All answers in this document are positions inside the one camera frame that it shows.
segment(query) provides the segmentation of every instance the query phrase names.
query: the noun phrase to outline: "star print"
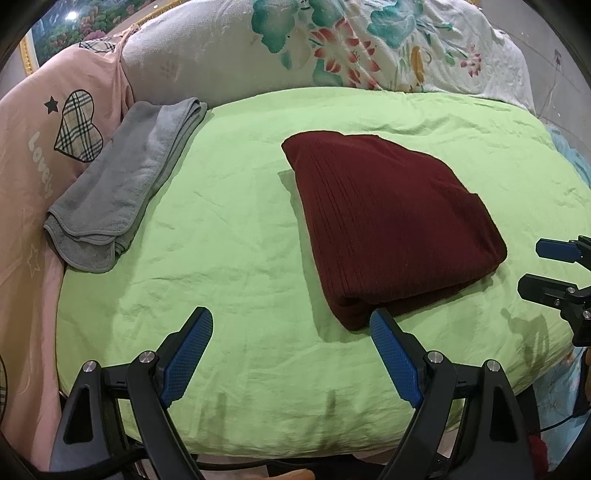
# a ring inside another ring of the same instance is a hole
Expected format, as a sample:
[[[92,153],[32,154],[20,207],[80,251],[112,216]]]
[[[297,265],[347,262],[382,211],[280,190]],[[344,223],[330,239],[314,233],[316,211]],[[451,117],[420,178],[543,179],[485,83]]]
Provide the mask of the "star print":
[[[31,278],[35,272],[41,271],[39,267],[39,262],[37,259],[37,255],[39,254],[39,249],[35,248],[35,245],[31,244],[31,251],[29,252],[29,258],[27,258],[27,265],[29,265],[29,270],[31,271]]]
[[[57,101],[53,98],[53,96],[50,98],[48,102],[44,103],[43,105],[47,107],[48,115],[52,112],[57,112]]]

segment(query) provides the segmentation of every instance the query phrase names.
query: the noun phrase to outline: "green bed sheet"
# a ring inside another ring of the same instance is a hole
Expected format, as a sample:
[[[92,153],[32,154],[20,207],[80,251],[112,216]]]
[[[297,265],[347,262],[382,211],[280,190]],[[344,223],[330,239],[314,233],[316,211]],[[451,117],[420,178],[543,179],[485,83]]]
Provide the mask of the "green bed sheet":
[[[561,359],[568,324],[521,300],[517,281],[533,273],[585,283],[582,267],[539,259],[534,245],[591,232],[591,193],[542,123],[467,96],[312,88],[209,112],[116,267],[66,272],[57,320],[66,391],[84,361],[129,362],[202,305],[213,337],[170,410],[192,452],[324,455],[402,436],[412,411],[367,331],[347,332],[332,316],[281,151],[290,135],[318,129],[376,134],[442,159],[481,196],[507,244],[494,275],[400,317],[404,330],[455,362],[499,360],[516,391]],[[122,412],[137,436],[128,403]]]

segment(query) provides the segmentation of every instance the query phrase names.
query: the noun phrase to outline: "wrinkled fabric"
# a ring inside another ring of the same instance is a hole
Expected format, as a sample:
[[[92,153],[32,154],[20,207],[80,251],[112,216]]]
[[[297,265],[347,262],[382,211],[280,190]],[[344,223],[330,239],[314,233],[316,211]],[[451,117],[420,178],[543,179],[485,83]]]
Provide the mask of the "wrinkled fabric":
[[[569,141],[566,140],[557,126],[546,125],[546,130],[550,133],[552,143],[556,147],[556,150],[569,161],[581,179],[586,183],[587,187],[591,189],[591,165],[587,159],[581,155],[579,150],[570,146]]]
[[[104,273],[130,246],[207,105],[137,102],[96,161],[49,208],[43,228],[78,270]]]
[[[299,87],[449,92],[534,113],[525,58],[464,0],[202,0],[123,52],[136,100],[210,107]]]
[[[585,348],[572,347],[559,364],[534,382],[541,428],[554,425],[574,413],[585,352]],[[554,470],[562,461],[589,415],[587,412],[556,428],[542,432],[542,439],[547,445],[550,470]]]
[[[60,418],[55,338],[63,265],[43,233],[47,208],[84,172],[133,104],[121,50],[73,45],[0,100],[0,354],[8,371],[2,431],[49,466]]]
[[[322,290],[349,330],[402,315],[494,272],[507,248],[478,195],[441,160],[376,135],[306,132],[281,146]]]
[[[397,317],[405,332],[456,363],[496,359],[516,393],[566,355],[569,324],[521,300],[517,282],[524,273],[589,281],[580,265],[539,258],[535,243],[591,231],[591,190],[536,117],[465,95],[297,89],[213,109],[115,268],[67,269],[57,336],[66,392],[89,358],[129,362],[202,305],[213,336],[170,410],[190,452],[292,458],[398,443],[413,410],[368,333],[330,311],[281,151],[309,130],[376,134],[441,159],[501,232],[508,255],[496,272]],[[129,402],[121,410],[139,438]]]

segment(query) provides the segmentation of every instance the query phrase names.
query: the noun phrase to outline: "pink pillowcase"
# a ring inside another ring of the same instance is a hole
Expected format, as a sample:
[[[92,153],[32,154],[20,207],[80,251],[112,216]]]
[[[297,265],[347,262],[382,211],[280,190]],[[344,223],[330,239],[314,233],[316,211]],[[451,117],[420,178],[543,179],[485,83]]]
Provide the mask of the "pink pillowcase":
[[[113,136],[133,104],[121,50],[75,44],[0,100],[0,355],[8,372],[2,431],[47,469],[60,418],[55,360],[63,264],[42,229],[47,208]]]

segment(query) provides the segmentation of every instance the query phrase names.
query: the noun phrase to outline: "metal screw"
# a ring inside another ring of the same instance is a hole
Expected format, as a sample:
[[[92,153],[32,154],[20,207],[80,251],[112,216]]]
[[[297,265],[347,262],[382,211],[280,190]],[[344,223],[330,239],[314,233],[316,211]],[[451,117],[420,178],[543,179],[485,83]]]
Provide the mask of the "metal screw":
[[[89,374],[96,368],[96,362],[94,360],[88,360],[84,365],[82,365],[82,370]]]
[[[145,352],[140,353],[139,361],[143,364],[149,364],[154,358],[156,354],[151,350],[146,350]]]
[[[443,354],[441,352],[438,352],[437,350],[431,350],[427,354],[427,358],[433,364],[440,364],[441,362],[443,362]]]
[[[497,362],[496,360],[489,360],[486,363],[486,367],[491,372],[498,372],[501,369],[501,364],[499,362]]]

